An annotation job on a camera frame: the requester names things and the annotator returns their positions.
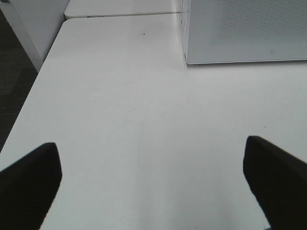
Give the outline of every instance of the gray floor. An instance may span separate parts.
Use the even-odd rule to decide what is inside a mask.
[[[0,31],[1,151],[36,79],[37,71],[1,11]]]

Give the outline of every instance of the desk surface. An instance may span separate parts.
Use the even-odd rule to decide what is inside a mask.
[[[307,161],[307,64],[187,67],[176,14],[64,23],[0,154],[56,142],[43,230],[263,230],[248,135]]]
[[[176,12],[177,0],[70,0],[67,19]]]

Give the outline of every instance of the white storage unit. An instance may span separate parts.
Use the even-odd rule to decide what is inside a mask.
[[[306,0],[179,1],[189,64],[307,59]]]
[[[65,21],[69,0],[0,1],[0,8],[18,40],[39,71]]]

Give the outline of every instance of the perforated panel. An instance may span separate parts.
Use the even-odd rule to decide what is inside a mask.
[[[302,42],[307,36],[306,0],[224,0],[217,7],[217,43]]]
[[[188,0],[187,62],[307,59],[307,0]]]

